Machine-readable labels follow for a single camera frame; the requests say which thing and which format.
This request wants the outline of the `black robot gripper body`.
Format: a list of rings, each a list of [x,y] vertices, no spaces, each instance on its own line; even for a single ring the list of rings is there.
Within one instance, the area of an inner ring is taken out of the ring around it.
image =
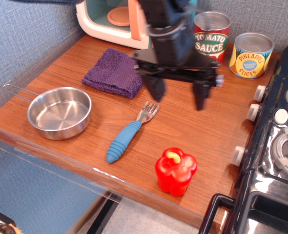
[[[222,86],[224,76],[216,73],[218,62],[195,49],[189,21],[166,27],[147,25],[153,47],[137,50],[131,57],[138,63],[141,76],[157,75],[181,81],[199,81],[205,86]]]

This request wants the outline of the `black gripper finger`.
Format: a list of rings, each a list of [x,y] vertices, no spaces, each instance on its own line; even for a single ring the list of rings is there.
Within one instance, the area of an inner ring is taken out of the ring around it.
[[[162,100],[165,95],[165,83],[162,78],[144,75],[143,84],[155,101],[160,102]]]
[[[211,86],[208,82],[195,81],[193,83],[193,93],[195,96],[196,109],[198,111],[204,108],[205,100],[209,96]]]

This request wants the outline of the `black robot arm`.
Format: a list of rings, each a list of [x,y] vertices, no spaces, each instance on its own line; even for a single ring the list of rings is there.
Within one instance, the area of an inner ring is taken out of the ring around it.
[[[199,9],[187,0],[141,0],[145,29],[153,46],[132,53],[136,71],[157,102],[165,94],[165,79],[190,82],[196,109],[204,108],[211,87],[220,86],[217,60],[198,52],[193,36],[192,12]]]

